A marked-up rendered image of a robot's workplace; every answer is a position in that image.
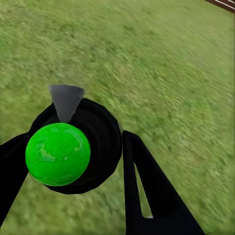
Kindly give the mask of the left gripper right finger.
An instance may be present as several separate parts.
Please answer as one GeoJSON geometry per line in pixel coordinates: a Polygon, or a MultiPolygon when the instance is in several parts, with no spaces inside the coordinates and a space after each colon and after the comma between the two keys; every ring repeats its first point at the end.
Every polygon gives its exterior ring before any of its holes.
{"type": "Polygon", "coordinates": [[[140,137],[123,133],[126,235],[206,235],[140,137]],[[141,212],[136,164],[152,212],[141,212]]]}

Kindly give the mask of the pesticide atomizer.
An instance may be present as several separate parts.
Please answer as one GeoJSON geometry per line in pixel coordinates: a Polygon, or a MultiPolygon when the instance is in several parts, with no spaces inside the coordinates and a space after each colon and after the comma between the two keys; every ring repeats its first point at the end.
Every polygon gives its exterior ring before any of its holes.
{"type": "Polygon", "coordinates": [[[34,120],[27,134],[25,162],[31,175],[49,189],[82,194],[116,170],[123,155],[119,122],[83,88],[49,86],[53,104],[34,120]]]}

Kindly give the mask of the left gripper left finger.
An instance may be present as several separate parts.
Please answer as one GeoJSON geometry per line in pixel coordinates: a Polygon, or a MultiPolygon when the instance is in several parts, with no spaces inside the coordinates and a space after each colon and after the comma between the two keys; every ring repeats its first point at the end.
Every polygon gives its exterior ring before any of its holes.
{"type": "Polygon", "coordinates": [[[29,172],[25,162],[27,134],[0,145],[0,227],[29,172]]]}

